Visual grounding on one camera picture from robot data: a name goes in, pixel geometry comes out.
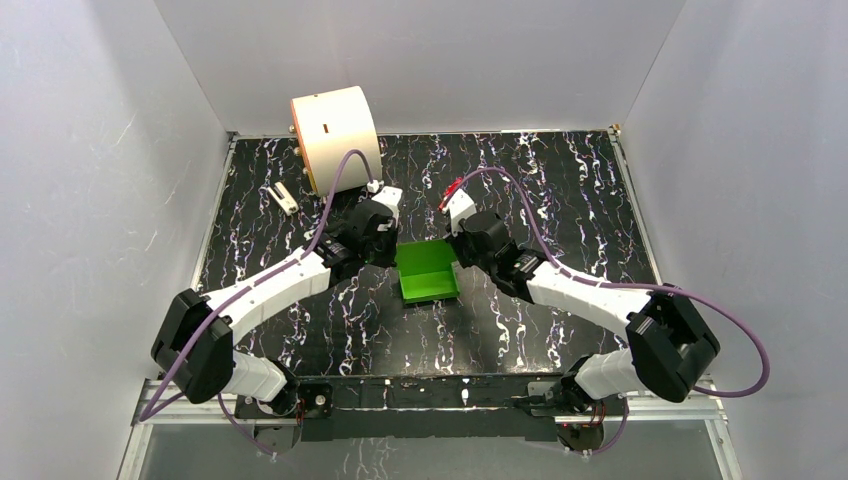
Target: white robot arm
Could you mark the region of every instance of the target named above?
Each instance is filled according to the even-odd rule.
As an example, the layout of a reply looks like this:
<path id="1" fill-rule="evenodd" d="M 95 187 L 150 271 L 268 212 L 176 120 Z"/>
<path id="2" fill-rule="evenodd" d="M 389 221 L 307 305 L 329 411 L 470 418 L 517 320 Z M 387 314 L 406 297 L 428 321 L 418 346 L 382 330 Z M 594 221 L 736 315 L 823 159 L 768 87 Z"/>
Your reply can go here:
<path id="1" fill-rule="evenodd" d="M 237 302 L 227 306 L 226 315 L 202 332 L 174 382 L 192 403 L 205 402 L 218 393 L 233 393 L 265 402 L 280 415 L 291 412 L 298 401 L 294 375 L 279 362 L 236 352 L 233 347 L 278 312 L 352 278 L 365 264 L 393 266 L 402 193 L 398 188 L 382 187 L 360 202 L 342 225 L 323 233 L 306 256 L 305 250 L 298 248 L 283 261 L 233 286 L 204 295 L 191 289 L 181 292 L 156 337 L 153 359 L 169 370 L 201 320 L 249 286 Z"/>
<path id="2" fill-rule="evenodd" d="M 623 350 L 581 358 L 561 385 L 546 398 L 530 399 L 531 404 L 584 411 L 607 396 L 637 390 L 682 402 L 718 354 L 718 340 L 687 298 L 571 280 L 560 268 L 597 285 L 605 281 L 519 248 L 500 216 L 477 212 L 461 189 L 444 211 L 450 217 L 447 241 L 463 267 L 481 268 L 509 296 L 569 311 L 629 343 Z"/>

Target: red connector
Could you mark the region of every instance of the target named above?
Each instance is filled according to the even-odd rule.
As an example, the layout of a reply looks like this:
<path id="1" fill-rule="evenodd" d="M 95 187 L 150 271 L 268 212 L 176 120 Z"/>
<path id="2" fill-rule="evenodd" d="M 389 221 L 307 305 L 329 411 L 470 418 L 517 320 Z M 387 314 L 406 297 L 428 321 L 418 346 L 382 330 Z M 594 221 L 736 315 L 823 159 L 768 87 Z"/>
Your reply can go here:
<path id="1" fill-rule="evenodd" d="M 462 177 L 457 177 L 456 180 L 451 183 L 447 190 L 445 190 L 444 196 L 442 196 L 442 203 L 439 204 L 439 211 L 444 212 L 445 210 L 445 200 L 448 198 L 448 195 L 454 192 L 457 188 L 459 188 L 459 184 L 462 183 Z"/>

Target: black tabletop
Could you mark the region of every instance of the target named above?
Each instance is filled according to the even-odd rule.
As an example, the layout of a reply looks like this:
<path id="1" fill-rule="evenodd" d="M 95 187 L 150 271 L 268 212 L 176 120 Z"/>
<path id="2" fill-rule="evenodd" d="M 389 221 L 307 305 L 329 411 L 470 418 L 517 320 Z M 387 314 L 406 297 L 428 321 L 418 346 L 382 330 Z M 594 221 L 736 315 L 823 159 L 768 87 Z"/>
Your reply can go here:
<path id="1" fill-rule="evenodd" d="M 310 193 L 294 139 L 237 140 L 200 291 L 279 262 L 307 242 L 323 205 Z M 605 131 L 381 136 L 383 179 L 404 190 L 400 242 L 440 238 L 445 189 L 480 166 L 505 168 L 528 191 L 543 236 L 572 268 L 611 281 L 654 276 Z M 286 216 L 263 187 L 282 181 L 300 205 Z M 531 242 L 515 189 L 484 175 L 466 188 L 519 243 Z M 362 191 L 336 197 L 341 218 Z M 237 349 L 278 359 L 297 375 L 556 372 L 581 355 L 619 348 L 610 332 L 568 312 L 499 293 L 481 271 L 457 272 L 460 296 L 405 306 L 397 272 L 366 267 L 247 335 Z"/>

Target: white wall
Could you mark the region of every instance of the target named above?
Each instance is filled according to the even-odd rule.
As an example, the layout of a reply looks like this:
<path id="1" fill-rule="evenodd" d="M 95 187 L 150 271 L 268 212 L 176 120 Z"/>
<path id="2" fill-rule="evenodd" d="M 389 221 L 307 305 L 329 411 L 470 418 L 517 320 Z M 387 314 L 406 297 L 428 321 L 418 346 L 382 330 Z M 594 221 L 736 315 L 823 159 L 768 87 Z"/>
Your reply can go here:
<path id="1" fill-rule="evenodd" d="M 665 281 L 719 299 L 773 361 L 728 400 L 746 478 L 845 478 L 848 3 L 690 0 L 624 125 Z M 719 387 L 751 344 L 715 320 Z"/>
<path id="2" fill-rule="evenodd" d="M 684 0 L 156 0 L 224 127 L 360 85 L 382 132 L 622 122 Z"/>
<path id="3" fill-rule="evenodd" d="M 152 1 L 0 3 L 0 478 L 114 478 L 226 135 Z"/>

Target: green bin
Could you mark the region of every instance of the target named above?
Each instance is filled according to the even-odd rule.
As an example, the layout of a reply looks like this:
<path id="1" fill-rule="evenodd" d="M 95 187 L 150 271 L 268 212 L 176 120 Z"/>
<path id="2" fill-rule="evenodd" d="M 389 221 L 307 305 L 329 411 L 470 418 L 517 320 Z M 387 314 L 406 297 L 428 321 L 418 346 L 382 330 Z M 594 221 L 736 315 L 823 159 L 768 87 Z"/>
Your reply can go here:
<path id="1" fill-rule="evenodd" d="M 459 286 L 453 271 L 455 261 L 453 248 L 444 240 L 398 245 L 395 262 L 404 303 L 458 297 Z"/>

